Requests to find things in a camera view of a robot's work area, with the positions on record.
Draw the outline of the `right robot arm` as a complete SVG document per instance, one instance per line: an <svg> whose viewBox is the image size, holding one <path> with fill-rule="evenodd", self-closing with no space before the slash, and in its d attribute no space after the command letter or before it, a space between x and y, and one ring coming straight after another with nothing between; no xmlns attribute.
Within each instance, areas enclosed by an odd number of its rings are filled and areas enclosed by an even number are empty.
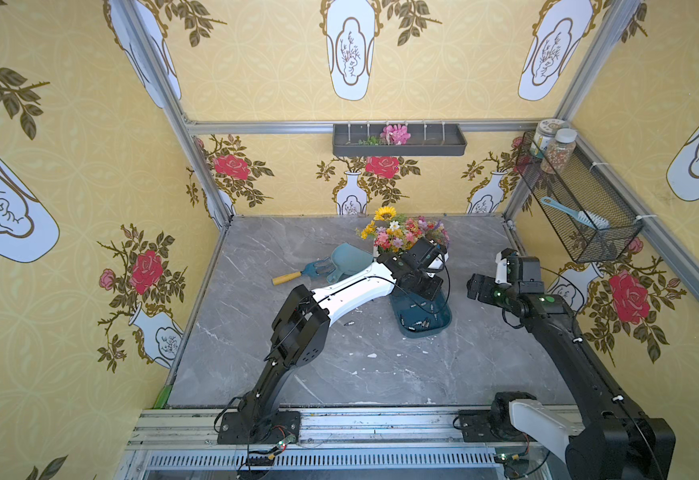
<svg viewBox="0 0 699 480"><path fill-rule="evenodd" d="M549 354L571 392L583 426L558 420L535 400L509 403L511 425L555 454L573 479L665 479L675 434L627 395L589 346L577 316L561 296L547 293L541 264L507 248L497 273L475 274L467 296L519 320Z"/></svg>

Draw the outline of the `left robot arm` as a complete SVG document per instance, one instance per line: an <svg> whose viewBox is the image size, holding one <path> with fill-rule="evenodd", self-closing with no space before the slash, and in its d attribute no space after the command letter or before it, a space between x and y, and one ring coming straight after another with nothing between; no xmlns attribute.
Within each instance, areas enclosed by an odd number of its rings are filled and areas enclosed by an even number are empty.
<svg viewBox="0 0 699 480"><path fill-rule="evenodd" d="M265 444L299 438L301 415L277 398L287 379L323 352L330 326L345 314L395 290L435 301L447 248L421 238L409 250L383 253L369 266L329 286L293 288L272 322L271 348L255 386L230 400L214 420L220 445Z"/></svg>

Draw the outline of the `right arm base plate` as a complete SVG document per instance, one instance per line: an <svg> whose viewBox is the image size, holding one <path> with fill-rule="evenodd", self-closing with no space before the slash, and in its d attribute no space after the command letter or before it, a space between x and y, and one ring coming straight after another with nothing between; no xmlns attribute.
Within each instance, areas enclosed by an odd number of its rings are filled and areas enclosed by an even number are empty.
<svg viewBox="0 0 699 480"><path fill-rule="evenodd" d="M461 432L464 442L525 442L507 414L491 410L459 410L453 427Z"/></svg>

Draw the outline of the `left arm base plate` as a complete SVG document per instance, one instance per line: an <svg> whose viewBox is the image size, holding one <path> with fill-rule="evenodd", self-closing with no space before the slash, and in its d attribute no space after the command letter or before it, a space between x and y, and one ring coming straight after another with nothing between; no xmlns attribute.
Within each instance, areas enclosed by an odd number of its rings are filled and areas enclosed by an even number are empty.
<svg viewBox="0 0 699 480"><path fill-rule="evenodd" d="M219 413L213 427L219 445L275 444L292 437L299 440L301 414L295 410L277 410L258 421L247 421L237 411Z"/></svg>

